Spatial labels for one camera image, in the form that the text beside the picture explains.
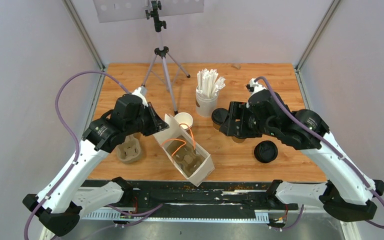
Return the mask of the single pulp cup carrier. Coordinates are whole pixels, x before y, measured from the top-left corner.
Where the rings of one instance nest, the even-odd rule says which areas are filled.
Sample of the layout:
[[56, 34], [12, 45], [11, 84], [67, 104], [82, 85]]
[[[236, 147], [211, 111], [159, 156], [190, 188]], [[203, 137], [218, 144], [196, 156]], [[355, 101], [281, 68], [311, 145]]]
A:
[[181, 147], [172, 158], [187, 177], [190, 177], [205, 160], [192, 147]]

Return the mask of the kraft paper takeout bag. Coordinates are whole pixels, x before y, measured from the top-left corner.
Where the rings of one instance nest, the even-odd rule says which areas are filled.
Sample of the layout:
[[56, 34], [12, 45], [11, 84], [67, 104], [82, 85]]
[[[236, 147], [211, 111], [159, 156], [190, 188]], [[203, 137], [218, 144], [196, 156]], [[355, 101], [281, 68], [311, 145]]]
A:
[[200, 186], [215, 170], [211, 154], [197, 143], [190, 124], [180, 123], [169, 114], [164, 121], [168, 128], [154, 134], [155, 140], [180, 174]]

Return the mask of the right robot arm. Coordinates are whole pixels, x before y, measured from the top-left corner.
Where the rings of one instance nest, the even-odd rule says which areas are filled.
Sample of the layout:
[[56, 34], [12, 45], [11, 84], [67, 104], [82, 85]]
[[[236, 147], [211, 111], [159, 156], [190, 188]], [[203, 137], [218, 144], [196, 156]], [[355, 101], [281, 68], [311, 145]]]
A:
[[274, 137], [306, 155], [325, 174], [325, 182], [314, 184], [272, 181], [265, 195], [270, 208], [307, 205], [322, 208], [343, 222], [373, 221], [378, 209], [373, 199], [384, 193], [384, 182], [366, 176], [346, 156], [314, 111], [291, 111], [278, 93], [262, 89], [246, 102], [232, 101], [228, 108], [214, 110], [212, 120], [228, 137]]

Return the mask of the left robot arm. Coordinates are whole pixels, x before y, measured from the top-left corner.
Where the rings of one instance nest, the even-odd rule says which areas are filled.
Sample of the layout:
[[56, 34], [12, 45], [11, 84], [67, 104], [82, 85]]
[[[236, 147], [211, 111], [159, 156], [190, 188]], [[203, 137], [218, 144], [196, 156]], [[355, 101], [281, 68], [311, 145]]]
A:
[[144, 97], [123, 95], [113, 109], [90, 123], [57, 176], [39, 193], [27, 194], [22, 203], [58, 237], [68, 234], [82, 217], [95, 210], [116, 203], [129, 206], [133, 201], [133, 186], [122, 177], [83, 194], [78, 189], [128, 136], [140, 133], [147, 137], [168, 128]]

